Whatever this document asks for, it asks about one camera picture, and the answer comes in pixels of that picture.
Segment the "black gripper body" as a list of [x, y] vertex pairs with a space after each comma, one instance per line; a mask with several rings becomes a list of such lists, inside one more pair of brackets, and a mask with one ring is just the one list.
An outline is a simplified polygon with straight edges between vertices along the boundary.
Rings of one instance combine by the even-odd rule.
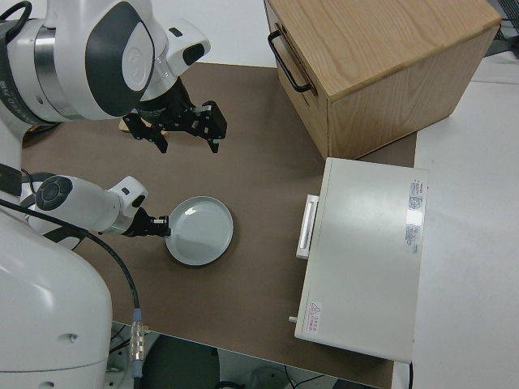
[[127, 237], [162, 237], [163, 230], [167, 227], [169, 227], [168, 216], [150, 216], [142, 207], [140, 207], [135, 213], [131, 225], [123, 235]]
[[181, 79], [162, 95], [138, 103], [136, 110], [163, 130], [211, 130], [211, 101], [193, 105]]

